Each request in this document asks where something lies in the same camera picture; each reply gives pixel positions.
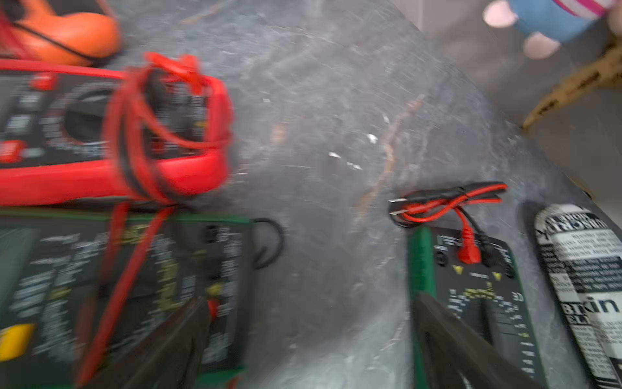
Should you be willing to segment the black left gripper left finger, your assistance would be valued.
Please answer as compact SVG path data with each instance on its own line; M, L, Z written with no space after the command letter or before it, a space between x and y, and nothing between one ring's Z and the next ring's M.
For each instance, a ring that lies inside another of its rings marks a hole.
M83 388L192 388L208 345L212 307L193 298Z

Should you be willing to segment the orange multimeter back side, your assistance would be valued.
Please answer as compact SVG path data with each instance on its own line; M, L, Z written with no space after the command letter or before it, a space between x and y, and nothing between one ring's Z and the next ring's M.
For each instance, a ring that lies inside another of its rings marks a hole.
M1 2L3 58L96 66L121 47L121 27L106 1Z

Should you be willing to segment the green multimeter grey screen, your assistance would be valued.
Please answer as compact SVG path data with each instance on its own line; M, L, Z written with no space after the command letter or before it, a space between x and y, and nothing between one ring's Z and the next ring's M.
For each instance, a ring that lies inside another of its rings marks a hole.
M500 182L413 191L389 202L390 219L408 232L411 300L427 293L483 337L540 387L547 387L523 286L509 246L489 237L466 211L501 201Z

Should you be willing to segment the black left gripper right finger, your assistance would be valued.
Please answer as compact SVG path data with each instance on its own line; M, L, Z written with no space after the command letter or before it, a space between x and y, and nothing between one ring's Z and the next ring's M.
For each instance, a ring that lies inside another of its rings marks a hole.
M427 293L411 300L414 388L539 388Z

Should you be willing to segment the red multimeter with leads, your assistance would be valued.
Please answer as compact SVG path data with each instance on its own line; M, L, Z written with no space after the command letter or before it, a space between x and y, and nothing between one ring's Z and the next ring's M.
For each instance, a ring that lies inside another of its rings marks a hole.
M233 105L196 57L110 71L1 62L1 203L183 204L228 176Z

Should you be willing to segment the dark green multimeter yellow button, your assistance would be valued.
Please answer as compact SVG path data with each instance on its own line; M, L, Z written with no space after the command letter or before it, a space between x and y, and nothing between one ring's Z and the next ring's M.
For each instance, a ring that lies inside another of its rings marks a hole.
M83 388L193 298L212 307L192 388L235 388L255 273L284 246L268 218L167 208L1 211L1 385Z

